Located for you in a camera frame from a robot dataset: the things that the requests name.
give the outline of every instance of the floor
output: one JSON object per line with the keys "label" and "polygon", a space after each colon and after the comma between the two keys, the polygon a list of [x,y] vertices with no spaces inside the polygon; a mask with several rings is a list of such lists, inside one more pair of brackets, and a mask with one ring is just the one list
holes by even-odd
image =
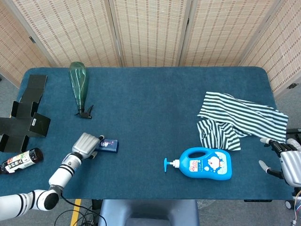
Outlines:
{"label": "floor", "polygon": [[[15,100],[18,89],[6,79],[0,81],[0,117],[9,117],[12,101]],[[301,85],[292,89],[277,100],[277,107],[290,119],[288,128],[301,128]],[[81,205],[90,207],[90,200],[82,200]],[[199,200],[199,219],[202,226],[289,226],[293,212],[286,209],[284,201],[266,203],[246,203],[242,200]],[[43,212],[31,210],[26,215],[5,220],[1,226],[52,226],[60,213],[72,210],[73,207],[63,200],[53,211]],[[66,212],[57,221],[57,226],[69,226],[72,212]]]}

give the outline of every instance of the blue detergent bottle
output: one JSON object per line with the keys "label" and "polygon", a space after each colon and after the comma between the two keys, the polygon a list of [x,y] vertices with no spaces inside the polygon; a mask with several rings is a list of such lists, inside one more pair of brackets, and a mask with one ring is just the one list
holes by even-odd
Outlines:
{"label": "blue detergent bottle", "polygon": [[[203,153],[202,156],[190,158],[192,154]],[[192,147],[184,151],[180,159],[168,162],[164,159],[164,172],[167,165],[173,165],[190,178],[209,178],[229,180],[232,176],[231,158],[228,152],[221,149]]]}

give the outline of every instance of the striped shirt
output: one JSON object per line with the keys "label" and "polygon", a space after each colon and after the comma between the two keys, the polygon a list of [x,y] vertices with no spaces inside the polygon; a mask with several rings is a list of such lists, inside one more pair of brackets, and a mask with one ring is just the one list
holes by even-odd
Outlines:
{"label": "striped shirt", "polygon": [[198,116],[204,147],[240,150],[239,137],[255,135],[285,142],[288,117],[280,111],[229,94],[206,92]]}

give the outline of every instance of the small blue box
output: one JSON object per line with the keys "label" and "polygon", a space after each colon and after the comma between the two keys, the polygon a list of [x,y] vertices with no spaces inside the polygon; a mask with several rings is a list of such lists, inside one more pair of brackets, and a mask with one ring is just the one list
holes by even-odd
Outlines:
{"label": "small blue box", "polygon": [[110,140],[110,139],[103,139],[99,146],[96,147],[96,151],[99,152],[118,152],[118,140]]}

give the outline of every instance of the blue tablecloth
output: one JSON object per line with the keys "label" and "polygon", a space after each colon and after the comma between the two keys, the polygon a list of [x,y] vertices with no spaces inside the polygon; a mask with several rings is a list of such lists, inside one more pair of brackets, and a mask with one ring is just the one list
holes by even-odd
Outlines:
{"label": "blue tablecloth", "polygon": [[[99,153],[83,161],[64,190],[67,198],[89,199],[289,199],[291,188],[264,173],[258,160],[280,169],[277,156],[257,137],[241,139],[231,152],[233,175],[227,181],[193,179],[163,160],[178,159],[200,146],[197,114],[206,91],[275,107],[266,72],[258,67],[87,68],[86,108],[91,120],[77,113],[68,68],[34,68],[48,76],[38,113],[51,119],[46,138],[31,137],[44,161],[12,175],[1,175],[0,195],[48,189],[48,179],[83,132],[119,141],[119,152]],[[0,153],[4,161],[14,153]]]}

